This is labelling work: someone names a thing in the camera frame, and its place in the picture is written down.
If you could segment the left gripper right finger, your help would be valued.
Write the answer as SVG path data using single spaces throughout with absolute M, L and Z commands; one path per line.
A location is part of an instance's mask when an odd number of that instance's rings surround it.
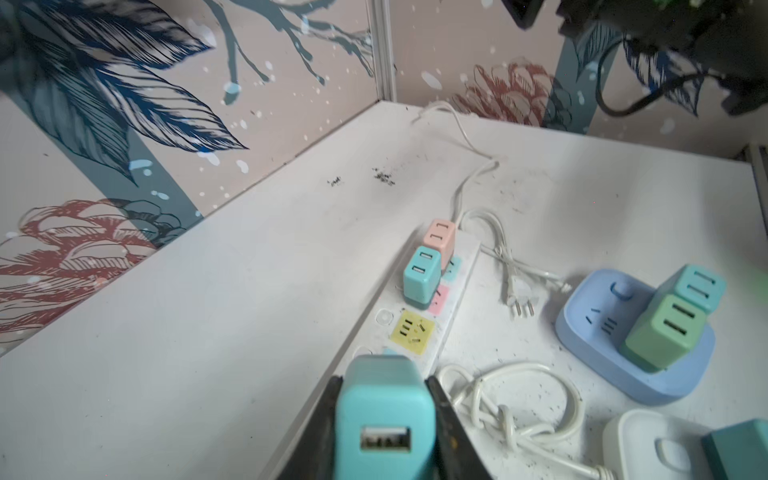
M 435 479 L 443 480 L 491 480 L 492 476 L 484 466 L 472 445 L 447 394 L 435 376 L 425 384 L 435 403 L 436 444 L 434 462 Z

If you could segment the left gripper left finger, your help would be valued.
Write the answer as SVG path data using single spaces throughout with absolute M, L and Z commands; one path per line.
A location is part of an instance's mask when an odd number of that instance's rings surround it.
M 335 458 L 336 404 L 341 376 L 326 384 L 296 446 L 277 476 L 279 480 L 332 479 Z

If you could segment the teal plug adapter cluster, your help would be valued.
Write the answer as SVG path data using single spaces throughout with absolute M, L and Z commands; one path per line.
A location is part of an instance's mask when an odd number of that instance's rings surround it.
M 701 445 L 714 479 L 768 479 L 765 419 L 711 431 L 701 438 Z
M 335 479 L 430 479 L 436 408 L 414 362 L 363 355 L 344 376 L 335 413 Z

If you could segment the white multicolour power strip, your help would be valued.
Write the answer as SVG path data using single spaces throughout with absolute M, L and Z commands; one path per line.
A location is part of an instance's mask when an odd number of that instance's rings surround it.
M 399 355 L 410 359 L 426 381 L 435 376 L 437 361 L 448 339 L 456 314 L 480 253 L 479 241 L 466 233 L 456 235 L 453 257 L 432 303 L 426 310 L 408 304 L 403 295 L 403 271 L 415 250 L 423 246 L 411 239 L 393 267 L 389 278 L 367 307 L 327 374 L 310 396 L 305 409 L 291 428 L 290 439 L 278 449 L 274 465 L 262 473 L 264 479 L 277 479 L 293 452 L 309 417 L 332 376 L 343 378 L 348 366 L 363 355 Z

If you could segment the white square socket cube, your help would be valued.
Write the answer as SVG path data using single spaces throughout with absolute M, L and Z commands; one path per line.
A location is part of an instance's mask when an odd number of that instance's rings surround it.
M 604 465 L 625 480 L 711 479 L 701 443 L 710 432 L 706 426 L 656 411 L 630 410 L 603 430 Z

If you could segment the blue square socket cube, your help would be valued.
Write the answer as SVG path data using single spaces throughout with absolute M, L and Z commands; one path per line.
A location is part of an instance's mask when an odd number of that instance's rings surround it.
M 589 274 L 558 314 L 556 334 L 579 360 L 636 402 L 666 405 L 702 380 L 716 340 L 709 316 L 725 282 L 686 265 L 658 287 L 624 272 Z

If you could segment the pink plug adapter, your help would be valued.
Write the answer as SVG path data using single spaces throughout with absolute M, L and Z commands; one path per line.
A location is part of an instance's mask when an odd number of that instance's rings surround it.
M 426 230 L 422 245 L 440 253 L 441 271 L 444 272 L 453 257 L 456 225 L 446 219 L 434 219 Z

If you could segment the green plug adapter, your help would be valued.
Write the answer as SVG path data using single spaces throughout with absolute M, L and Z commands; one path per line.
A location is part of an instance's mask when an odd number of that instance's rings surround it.
M 655 294 L 619 346 L 619 353 L 645 372 L 658 373 L 699 343 L 708 314 L 674 294 Z

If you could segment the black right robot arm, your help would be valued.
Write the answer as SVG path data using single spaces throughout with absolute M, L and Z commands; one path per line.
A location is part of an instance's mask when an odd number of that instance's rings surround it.
M 648 94 L 616 110 L 595 88 L 608 116 L 630 116 L 687 84 L 714 79 L 727 91 L 731 117 L 767 103 L 767 4 L 764 1 L 560 1 L 559 32 L 573 41 L 580 66 L 603 64 L 624 48 Z

